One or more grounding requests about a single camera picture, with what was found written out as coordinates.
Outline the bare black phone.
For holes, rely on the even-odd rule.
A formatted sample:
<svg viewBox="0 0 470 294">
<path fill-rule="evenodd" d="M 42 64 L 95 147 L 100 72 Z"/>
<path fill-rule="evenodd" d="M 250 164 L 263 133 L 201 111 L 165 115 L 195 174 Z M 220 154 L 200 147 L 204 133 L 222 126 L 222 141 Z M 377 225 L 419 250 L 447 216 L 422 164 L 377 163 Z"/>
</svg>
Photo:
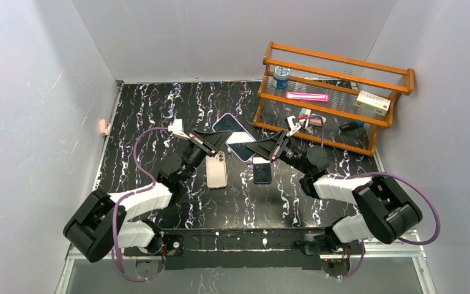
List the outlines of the bare black phone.
<svg viewBox="0 0 470 294">
<path fill-rule="evenodd" d="M 254 157 L 253 165 L 253 182 L 255 184 L 270 184 L 272 182 L 272 169 L 270 161 L 262 157 Z"/>
</svg>

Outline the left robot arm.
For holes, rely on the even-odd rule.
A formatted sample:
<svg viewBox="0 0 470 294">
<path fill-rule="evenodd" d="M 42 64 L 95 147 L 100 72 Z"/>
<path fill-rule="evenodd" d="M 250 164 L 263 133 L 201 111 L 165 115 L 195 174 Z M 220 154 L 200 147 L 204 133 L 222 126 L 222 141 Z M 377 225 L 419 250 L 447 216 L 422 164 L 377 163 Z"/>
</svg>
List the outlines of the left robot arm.
<svg viewBox="0 0 470 294">
<path fill-rule="evenodd" d="M 100 261 L 112 252 L 123 262 L 122 249 L 148 247 L 158 235 L 154 227 L 134 218 L 176 203 L 188 181 L 206 157 L 214 157 L 232 136 L 231 130 L 185 133 L 172 124 L 169 134 L 188 141 L 182 154 L 167 154 L 156 176 L 145 170 L 138 159 L 139 171 L 148 175 L 149 184 L 121 193 L 109 194 L 102 188 L 93 190 L 66 223 L 62 233 L 86 259 Z"/>
</svg>

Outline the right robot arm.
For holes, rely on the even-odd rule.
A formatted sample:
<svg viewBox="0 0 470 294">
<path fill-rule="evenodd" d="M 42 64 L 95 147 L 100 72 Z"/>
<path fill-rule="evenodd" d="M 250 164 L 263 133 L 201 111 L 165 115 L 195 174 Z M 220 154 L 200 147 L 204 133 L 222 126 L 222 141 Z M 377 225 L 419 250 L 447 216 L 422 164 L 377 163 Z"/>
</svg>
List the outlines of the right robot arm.
<svg viewBox="0 0 470 294">
<path fill-rule="evenodd" d="M 345 216 L 324 229 L 322 244 L 337 247 L 365 239 L 390 244 L 423 219 L 420 208 L 396 182 L 381 173 L 355 178 L 329 174 L 329 160 L 321 146 L 299 149 L 283 130 L 271 138 L 245 143 L 247 149 L 271 162 L 281 160 L 303 173 L 303 192 L 320 200 L 337 200 L 357 206 L 359 212 Z"/>
</svg>

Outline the blue white round jar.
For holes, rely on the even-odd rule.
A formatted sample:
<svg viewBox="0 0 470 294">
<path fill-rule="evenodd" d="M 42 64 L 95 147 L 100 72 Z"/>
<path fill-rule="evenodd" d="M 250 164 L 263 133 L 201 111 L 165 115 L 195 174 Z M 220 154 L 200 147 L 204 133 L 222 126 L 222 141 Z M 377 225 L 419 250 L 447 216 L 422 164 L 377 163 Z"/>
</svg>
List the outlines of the blue white round jar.
<svg viewBox="0 0 470 294">
<path fill-rule="evenodd" d="M 290 75 L 290 68 L 275 66 L 272 74 L 272 86 L 276 89 L 286 89 L 288 87 Z"/>
</svg>

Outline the orange wooden shelf rack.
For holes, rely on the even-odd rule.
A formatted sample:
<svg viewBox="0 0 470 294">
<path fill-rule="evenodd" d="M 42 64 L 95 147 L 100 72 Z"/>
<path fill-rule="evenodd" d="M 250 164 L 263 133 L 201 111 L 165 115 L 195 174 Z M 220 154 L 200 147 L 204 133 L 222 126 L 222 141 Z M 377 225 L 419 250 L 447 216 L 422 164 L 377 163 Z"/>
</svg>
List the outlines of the orange wooden shelf rack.
<svg viewBox="0 0 470 294">
<path fill-rule="evenodd" d="M 322 127 L 305 126 L 295 136 L 323 141 L 324 144 L 372 156 L 378 132 L 394 122 L 396 100 L 414 89 L 415 71 L 368 61 L 321 53 L 269 42 L 264 57 L 264 76 L 258 90 L 259 104 L 253 120 L 255 127 L 279 131 L 285 129 L 287 116 L 320 115 L 327 119 Z M 275 66 L 291 69 L 288 87 L 272 86 Z M 328 102 L 290 100 L 286 92 L 328 94 Z M 385 116 L 354 106 L 359 91 L 391 101 Z M 339 126 L 360 121 L 360 129 L 341 133 Z"/>
</svg>

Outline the white red small box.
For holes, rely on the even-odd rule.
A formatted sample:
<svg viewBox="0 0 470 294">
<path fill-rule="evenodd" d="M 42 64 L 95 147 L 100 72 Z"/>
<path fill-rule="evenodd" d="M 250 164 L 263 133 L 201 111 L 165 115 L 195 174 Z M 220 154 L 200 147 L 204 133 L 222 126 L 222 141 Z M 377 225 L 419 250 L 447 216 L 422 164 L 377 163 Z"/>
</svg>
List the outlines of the white red small box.
<svg viewBox="0 0 470 294">
<path fill-rule="evenodd" d="M 359 91 L 354 106 L 368 111 L 372 111 L 376 115 L 385 116 L 390 109 L 391 101 L 389 99 L 377 96 L 375 94 Z"/>
</svg>

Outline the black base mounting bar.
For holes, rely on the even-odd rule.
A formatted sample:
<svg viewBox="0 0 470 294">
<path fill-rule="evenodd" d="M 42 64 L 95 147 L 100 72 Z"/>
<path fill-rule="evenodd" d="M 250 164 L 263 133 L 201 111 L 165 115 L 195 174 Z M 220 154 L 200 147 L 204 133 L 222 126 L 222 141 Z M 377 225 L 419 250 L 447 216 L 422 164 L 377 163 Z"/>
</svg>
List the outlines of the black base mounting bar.
<svg viewBox="0 0 470 294">
<path fill-rule="evenodd" d="M 193 268 L 302 268 L 318 270 L 343 250 L 323 243 L 315 228 L 172 229 L 161 242 L 169 270 Z"/>
</svg>

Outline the pink wall clip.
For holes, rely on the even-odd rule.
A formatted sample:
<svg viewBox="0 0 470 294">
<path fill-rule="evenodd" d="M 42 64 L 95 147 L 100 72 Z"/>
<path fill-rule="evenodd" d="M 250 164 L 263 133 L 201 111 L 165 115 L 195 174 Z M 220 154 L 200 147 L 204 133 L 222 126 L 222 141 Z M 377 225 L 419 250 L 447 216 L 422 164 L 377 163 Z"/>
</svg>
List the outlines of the pink wall clip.
<svg viewBox="0 0 470 294">
<path fill-rule="evenodd" d="M 110 134 L 110 123 L 105 119 L 101 119 L 99 122 L 99 131 L 101 136 L 108 136 Z"/>
</svg>

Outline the aluminium frame rail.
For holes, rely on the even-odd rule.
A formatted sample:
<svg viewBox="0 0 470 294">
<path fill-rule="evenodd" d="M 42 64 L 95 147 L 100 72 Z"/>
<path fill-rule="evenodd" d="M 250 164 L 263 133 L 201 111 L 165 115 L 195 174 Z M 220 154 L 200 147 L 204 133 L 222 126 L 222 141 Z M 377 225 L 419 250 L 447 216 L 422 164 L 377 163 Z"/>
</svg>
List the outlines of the aluminium frame rail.
<svg viewBox="0 0 470 294">
<path fill-rule="evenodd" d="M 326 258 L 358 257 L 363 251 L 370 257 L 422 256 L 420 246 L 395 241 L 382 244 L 377 239 L 362 244 L 351 241 L 331 245 L 320 228 L 243 228 L 243 229 L 167 229 L 156 233 L 146 245 L 127 244 L 120 238 L 121 253 L 127 257 L 181 256 L 188 252 L 288 252 Z"/>
</svg>

